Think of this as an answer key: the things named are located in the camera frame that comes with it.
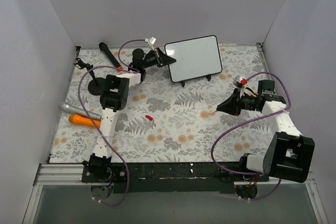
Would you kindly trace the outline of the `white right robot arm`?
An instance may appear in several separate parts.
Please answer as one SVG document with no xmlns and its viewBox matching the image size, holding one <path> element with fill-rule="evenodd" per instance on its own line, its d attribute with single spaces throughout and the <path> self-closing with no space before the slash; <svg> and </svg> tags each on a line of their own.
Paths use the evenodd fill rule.
<svg viewBox="0 0 336 224">
<path fill-rule="evenodd" d="M 256 174 L 303 183 L 306 181 L 314 151 L 314 141 L 295 127 L 283 97 L 276 95 L 275 82 L 261 80 L 256 94 L 248 95 L 246 79 L 235 81 L 232 95 L 217 111 L 238 116 L 242 110 L 265 115 L 273 138 L 264 155 L 244 154 L 239 160 L 238 176 L 251 180 Z"/>
</svg>

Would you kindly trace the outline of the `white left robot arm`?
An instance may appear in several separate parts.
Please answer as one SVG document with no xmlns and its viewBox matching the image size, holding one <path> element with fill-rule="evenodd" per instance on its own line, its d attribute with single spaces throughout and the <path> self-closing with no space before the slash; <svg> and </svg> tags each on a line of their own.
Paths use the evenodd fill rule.
<svg viewBox="0 0 336 224">
<path fill-rule="evenodd" d="M 112 147 L 111 139 L 114 137 L 115 126 L 121 111 L 126 107 L 129 88 L 140 84 L 145 78 L 145 69 L 152 66 L 164 67 L 175 63 L 176 59 L 155 48 L 147 54 L 141 49 L 132 53 L 132 63 L 129 71 L 120 75 L 109 74 L 104 78 L 100 92 L 102 118 L 100 126 L 94 126 L 100 133 L 100 138 L 88 161 L 84 161 L 87 174 L 100 182 L 113 180 L 115 172 L 111 168 L 112 155 L 119 153 Z"/>
</svg>

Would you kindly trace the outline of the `black round microphone stand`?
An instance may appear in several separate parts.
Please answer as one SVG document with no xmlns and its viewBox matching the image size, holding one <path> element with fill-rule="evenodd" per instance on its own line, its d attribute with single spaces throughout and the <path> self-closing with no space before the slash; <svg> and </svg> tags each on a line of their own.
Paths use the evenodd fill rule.
<svg viewBox="0 0 336 224">
<path fill-rule="evenodd" d="M 80 70 L 86 69 L 87 71 L 89 71 L 93 68 L 93 65 L 90 65 L 89 63 L 84 63 L 79 57 L 75 59 L 73 65 Z M 105 78 L 96 77 L 94 71 L 90 71 L 89 74 L 91 75 L 92 80 L 88 84 L 88 91 L 90 94 L 98 96 L 102 92 Z"/>
</svg>

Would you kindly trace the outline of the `red marker cap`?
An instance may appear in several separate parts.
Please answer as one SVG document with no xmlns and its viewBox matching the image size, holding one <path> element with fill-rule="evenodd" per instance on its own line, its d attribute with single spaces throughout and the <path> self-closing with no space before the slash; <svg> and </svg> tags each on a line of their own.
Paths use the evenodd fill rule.
<svg viewBox="0 0 336 224">
<path fill-rule="evenodd" d="M 153 117 L 149 116 L 149 115 L 146 115 L 145 116 L 147 119 L 149 119 L 150 121 L 153 121 Z"/>
</svg>

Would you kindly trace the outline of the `black framed whiteboard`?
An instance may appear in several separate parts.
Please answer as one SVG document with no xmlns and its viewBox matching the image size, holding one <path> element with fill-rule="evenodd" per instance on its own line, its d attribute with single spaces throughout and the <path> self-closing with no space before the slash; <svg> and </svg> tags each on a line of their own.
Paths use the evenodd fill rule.
<svg viewBox="0 0 336 224">
<path fill-rule="evenodd" d="M 223 70 L 215 35 L 167 43 L 164 50 L 167 56 L 176 60 L 169 65 L 174 83 L 201 77 L 210 80 L 212 75 Z"/>
</svg>

